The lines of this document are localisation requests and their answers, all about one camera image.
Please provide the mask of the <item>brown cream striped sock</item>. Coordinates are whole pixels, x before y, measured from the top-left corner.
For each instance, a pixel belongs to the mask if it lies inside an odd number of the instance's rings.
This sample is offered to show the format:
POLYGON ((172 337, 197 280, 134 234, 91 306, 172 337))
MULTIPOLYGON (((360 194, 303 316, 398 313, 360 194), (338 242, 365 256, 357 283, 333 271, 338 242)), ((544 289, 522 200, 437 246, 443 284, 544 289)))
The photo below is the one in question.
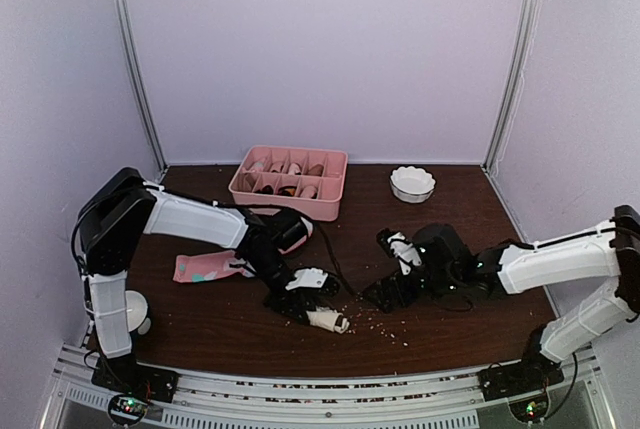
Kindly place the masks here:
POLYGON ((332 333, 344 334, 350 328, 350 321, 343 313, 327 307, 306 312, 309 325, 332 333))

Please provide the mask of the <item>pink patterned sock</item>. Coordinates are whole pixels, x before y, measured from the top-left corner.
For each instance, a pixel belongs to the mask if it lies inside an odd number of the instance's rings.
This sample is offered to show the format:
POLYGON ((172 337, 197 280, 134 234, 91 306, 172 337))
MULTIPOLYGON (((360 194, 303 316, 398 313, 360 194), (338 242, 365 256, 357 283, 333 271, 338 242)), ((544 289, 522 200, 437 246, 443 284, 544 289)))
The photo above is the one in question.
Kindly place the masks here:
POLYGON ((289 290, 297 278, 284 256, 303 245, 313 234, 312 223, 298 216, 265 216, 249 225, 240 245, 217 253, 178 255, 173 281, 202 283, 239 274, 258 278, 271 290, 289 290))

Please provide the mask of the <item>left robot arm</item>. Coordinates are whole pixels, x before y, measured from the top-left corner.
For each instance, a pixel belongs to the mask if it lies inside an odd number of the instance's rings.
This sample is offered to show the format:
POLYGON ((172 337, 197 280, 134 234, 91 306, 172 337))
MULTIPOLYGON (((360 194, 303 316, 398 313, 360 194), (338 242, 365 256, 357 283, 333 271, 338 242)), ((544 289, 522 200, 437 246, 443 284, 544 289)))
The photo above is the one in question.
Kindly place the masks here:
POLYGON ((144 382, 125 315, 128 273, 144 237, 229 250, 267 287, 268 308, 302 325, 345 332, 347 318, 324 303, 341 288, 337 275, 315 267, 293 270, 284 259, 316 229, 293 208, 207 201, 148 181, 132 167, 118 171, 79 210, 70 236, 106 378, 123 393, 144 382))

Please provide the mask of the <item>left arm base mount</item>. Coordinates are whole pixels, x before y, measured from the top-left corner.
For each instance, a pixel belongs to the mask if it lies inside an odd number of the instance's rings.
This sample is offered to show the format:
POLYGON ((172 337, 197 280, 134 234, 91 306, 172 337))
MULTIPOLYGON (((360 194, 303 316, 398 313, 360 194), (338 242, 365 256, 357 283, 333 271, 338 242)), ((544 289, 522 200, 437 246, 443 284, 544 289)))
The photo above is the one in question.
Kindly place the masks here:
POLYGON ((168 369, 139 364, 133 355, 98 360, 91 382, 114 392, 145 401, 171 403, 179 375, 168 369))

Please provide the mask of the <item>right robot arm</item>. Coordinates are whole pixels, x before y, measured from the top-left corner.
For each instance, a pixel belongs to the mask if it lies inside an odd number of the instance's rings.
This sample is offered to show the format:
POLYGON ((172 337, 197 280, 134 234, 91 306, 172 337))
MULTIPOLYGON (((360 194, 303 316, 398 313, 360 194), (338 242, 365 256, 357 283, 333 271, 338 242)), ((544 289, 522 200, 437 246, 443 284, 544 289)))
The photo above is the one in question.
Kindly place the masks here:
POLYGON ((408 238, 381 230, 377 242, 398 270, 369 285, 363 298, 384 313, 420 296, 459 293, 499 298, 572 280, 601 286, 564 316, 534 330, 513 368, 519 389, 535 389, 574 351, 639 314, 639 214, 629 205, 592 228, 534 243, 508 240, 472 253, 449 224, 434 223, 408 238))

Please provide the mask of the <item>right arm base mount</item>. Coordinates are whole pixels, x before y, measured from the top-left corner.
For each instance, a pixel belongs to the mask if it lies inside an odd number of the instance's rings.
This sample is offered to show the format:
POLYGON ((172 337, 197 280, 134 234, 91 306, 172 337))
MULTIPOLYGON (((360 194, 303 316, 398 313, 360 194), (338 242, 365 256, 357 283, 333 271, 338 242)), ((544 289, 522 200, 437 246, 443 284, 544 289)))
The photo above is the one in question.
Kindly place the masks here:
POLYGON ((564 381, 564 373, 558 365, 524 360, 491 365, 479 371, 477 377, 485 401, 544 391, 564 381))

